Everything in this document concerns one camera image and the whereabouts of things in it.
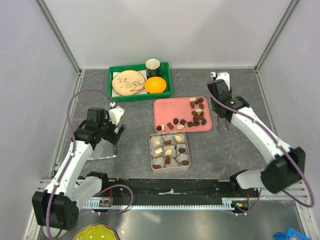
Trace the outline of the white square chocolate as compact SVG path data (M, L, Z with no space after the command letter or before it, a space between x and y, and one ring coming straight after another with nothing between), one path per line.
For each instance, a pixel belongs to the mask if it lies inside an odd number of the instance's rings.
M159 147L154 152L155 152L156 155L159 155L159 154L161 154L163 152L163 149L161 147Z

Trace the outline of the brown bar chocolate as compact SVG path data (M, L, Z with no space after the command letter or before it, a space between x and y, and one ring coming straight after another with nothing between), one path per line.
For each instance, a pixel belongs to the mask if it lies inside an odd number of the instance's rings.
M159 165L159 164L154 164L154 165L152 166L152 168L153 168L153 169L161 169L162 166Z

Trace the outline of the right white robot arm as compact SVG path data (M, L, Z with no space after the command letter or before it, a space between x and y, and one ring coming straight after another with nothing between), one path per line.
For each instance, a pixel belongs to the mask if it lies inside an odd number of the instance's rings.
M301 147L292 148L279 139L257 117L249 103L241 96L232 96L223 79L206 85L212 109L221 119L237 127L259 150L267 167L262 170L243 170L233 175L229 191L235 197L247 189L265 188L277 194L301 180L306 153Z

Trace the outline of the pink chocolate tin box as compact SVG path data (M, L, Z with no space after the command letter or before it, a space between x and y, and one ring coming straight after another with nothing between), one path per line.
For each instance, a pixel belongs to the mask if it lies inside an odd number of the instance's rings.
M176 141L175 136L180 136L182 141ZM155 145L155 140L159 140L161 142L160 145ZM171 140L172 145L165 145L164 142ZM158 148L162 148L163 152L160 154L155 154L155 150ZM179 149L184 148L185 152L180 153ZM186 134L182 131L175 132L165 132L165 133L155 133L149 136L149 149L150 149L150 162L151 168L155 173L165 173L165 172L174 172L186 170L191 165L191 157L189 153L189 147L187 142ZM165 155L166 150L171 149L172 155ZM170 164L165 163L165 158L167 156L171 157ZM182 165L181 162L187 160L189 161L189 165ZM153 165L161 165L161 168L154 169Z

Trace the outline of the white oval chocolate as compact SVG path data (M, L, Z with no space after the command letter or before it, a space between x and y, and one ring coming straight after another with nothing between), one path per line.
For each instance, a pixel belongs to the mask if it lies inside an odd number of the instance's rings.
M177 142L181 142L182 141L182 138L179 135L176 135L174 138L175 138L175 140Z

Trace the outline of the brown block chocolate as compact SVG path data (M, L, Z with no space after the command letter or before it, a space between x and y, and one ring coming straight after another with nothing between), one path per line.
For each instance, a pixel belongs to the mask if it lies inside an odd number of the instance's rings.
M167 156L166 158L165 158L165 164L166 165L168 165L168 164L170 164L171 163L171 157L170 156Z

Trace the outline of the dark oval chocolate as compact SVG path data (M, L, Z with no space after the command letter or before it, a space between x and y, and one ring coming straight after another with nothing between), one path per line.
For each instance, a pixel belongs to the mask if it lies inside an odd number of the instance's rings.
M184 148L179 148L178 151L179 151L180 153L184 153L186 150L185 150Z

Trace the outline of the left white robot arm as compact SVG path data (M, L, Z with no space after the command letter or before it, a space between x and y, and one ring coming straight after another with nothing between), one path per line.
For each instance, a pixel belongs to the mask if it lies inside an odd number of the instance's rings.
M81 170L102 141L115 145L126 129L119 124L125 110L120 106L105 110L91 107L87 117L74 131L65 159L44 191L36 191L32 205L40 226L70 231L77 223L79 212L88 200L97 194L106 196L110 185L105 173L92 173L80 185L76 182Z

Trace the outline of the pink plastic tray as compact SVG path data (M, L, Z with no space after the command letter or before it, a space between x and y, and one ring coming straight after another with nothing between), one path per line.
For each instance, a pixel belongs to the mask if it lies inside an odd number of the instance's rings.
M153 111L157 133L207 132L213 127L209 104L203 96L157 99Z

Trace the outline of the metal serving tongs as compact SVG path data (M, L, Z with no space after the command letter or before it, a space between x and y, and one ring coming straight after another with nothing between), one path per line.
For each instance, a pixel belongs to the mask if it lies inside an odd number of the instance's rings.
M218 132L219 135L222 135L222 131L221 131L221 125L220 125L220 116L217 115L217 119L216 119L216 123L215 123L215 128Z

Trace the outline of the white almond chocolate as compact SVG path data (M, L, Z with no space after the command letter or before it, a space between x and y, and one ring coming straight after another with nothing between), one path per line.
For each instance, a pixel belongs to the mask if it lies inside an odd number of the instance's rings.
M165 151L166 156L171 156L173 154L173 151L171 149L168 149Z

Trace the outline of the dark round chocolate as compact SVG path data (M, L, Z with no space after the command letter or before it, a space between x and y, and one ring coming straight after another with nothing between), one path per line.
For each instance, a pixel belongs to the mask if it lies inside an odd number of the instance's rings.
M188 166L188 165L190 164L190 162L189 162L188 160L183 160L183 161L181 162L181 164L182 164L183 166Z

